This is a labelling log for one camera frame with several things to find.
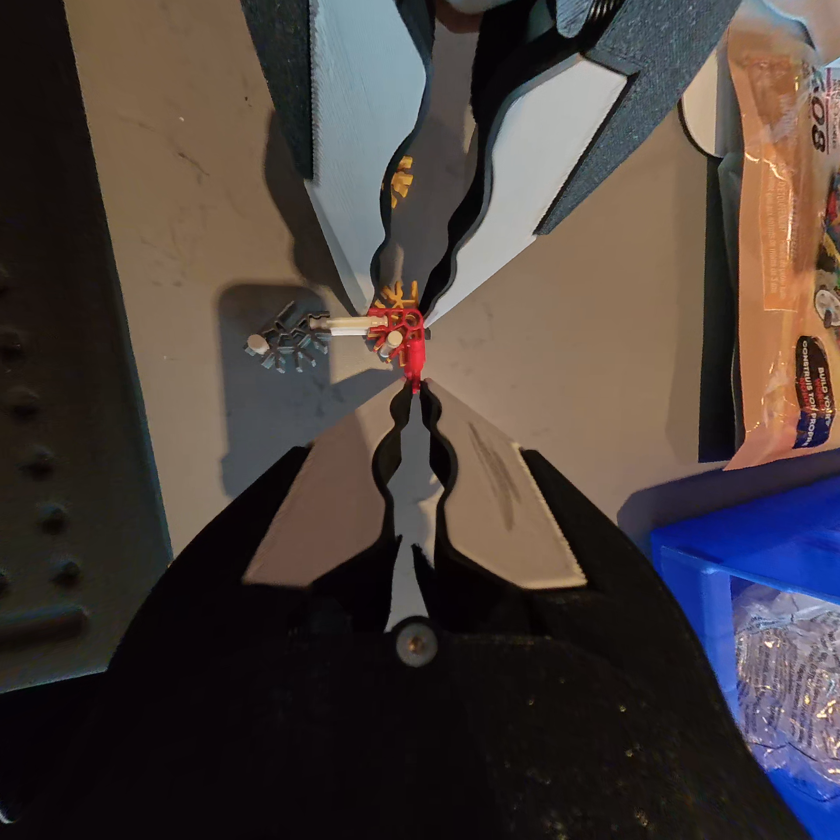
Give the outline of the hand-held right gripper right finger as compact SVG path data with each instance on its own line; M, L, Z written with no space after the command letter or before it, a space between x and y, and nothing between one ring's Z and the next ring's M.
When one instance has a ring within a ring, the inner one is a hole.
M443 494L437 542L524 591L581 588L586 577L522 450L435 381L421 389L429 463Z

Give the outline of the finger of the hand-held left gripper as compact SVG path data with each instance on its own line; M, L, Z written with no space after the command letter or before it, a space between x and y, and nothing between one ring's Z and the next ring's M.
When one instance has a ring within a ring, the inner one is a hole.
M421 310L440 320L539 236L630 80L566 39L480 39L469 104L474 168Z
M367 311L390 237L391 179L427 109L434 3L309 3L307 192L348 310Z

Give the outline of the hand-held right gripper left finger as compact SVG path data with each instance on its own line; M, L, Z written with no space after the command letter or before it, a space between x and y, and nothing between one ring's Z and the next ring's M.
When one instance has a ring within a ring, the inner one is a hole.
M413 389L394 382L311 444L243 582L306 587L373 547L392 523Z

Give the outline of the toy rod and connector assembly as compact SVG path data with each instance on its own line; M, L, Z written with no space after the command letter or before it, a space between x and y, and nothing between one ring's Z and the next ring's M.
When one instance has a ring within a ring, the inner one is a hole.
M244 351L269 370L302 373L316 365L318 354L329 352L331 340L359 338L381 362L398 366L403 375L404 341L424 337L426 342L429 335L420 301L415 280L409 287L401 280L383 287L361 316L334 317L292 301L247 337Z

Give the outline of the yellow toy connector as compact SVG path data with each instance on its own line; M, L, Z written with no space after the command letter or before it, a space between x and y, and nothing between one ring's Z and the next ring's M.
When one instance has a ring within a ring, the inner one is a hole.
M405 154L399 161L395 172L392 174L388 194L391 202L391 209L395 209L399 202L406 198L413 183L413 157Z

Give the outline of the blue bin with plastic bags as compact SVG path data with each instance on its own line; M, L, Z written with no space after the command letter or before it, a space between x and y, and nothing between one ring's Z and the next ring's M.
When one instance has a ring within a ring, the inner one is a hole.
M838 605L838 528L834 477L652 534L654 567L696 632L741 734L734 598L761 584ZM785 773L766 773L813 838L838 838L838 799L816 801Z

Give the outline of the dark flat board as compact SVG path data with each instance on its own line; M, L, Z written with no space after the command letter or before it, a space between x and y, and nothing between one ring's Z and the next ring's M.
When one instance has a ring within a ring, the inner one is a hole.
M742 153L707 159L698 461L729 461L744 439L739 359Z

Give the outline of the orange toy set bag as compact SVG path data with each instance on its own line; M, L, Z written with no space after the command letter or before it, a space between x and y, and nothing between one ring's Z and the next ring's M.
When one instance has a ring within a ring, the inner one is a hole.
M838 69L763 2L727 36L742 130L742 442L726 470L838 449Z

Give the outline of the black perforated pad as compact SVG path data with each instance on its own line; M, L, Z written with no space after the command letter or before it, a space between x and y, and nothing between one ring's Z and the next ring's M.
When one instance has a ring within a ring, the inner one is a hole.
M104 670L172 557L63 2L1 2L2 693Z

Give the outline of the clear plastic bags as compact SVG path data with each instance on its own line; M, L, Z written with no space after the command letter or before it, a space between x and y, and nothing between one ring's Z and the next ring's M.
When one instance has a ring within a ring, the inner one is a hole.
M733 601L738 722L763 770L839 794L839 607L750 584Z

